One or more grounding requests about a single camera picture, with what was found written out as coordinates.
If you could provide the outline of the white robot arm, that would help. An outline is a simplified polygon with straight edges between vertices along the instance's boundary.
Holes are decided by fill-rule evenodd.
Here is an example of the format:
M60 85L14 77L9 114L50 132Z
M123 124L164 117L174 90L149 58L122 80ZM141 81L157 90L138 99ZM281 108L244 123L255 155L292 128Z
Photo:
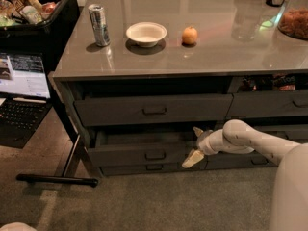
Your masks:
M258 152L277 166L269 215L269 231L308 231L308 144L260 132L239 119L217 131L195 127L196 148L182 163L190 168L219 152Z

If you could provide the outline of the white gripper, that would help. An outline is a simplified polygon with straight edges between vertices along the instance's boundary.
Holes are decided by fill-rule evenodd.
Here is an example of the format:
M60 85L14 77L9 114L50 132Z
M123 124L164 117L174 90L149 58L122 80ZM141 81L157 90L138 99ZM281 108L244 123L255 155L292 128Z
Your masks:
M190 168L204 159L205 155L215 155L216 151L210 145L210 135L212 130L203 131L198 127L193 127L197 136L196 146L199 150L193 149L182 163L183 168Z

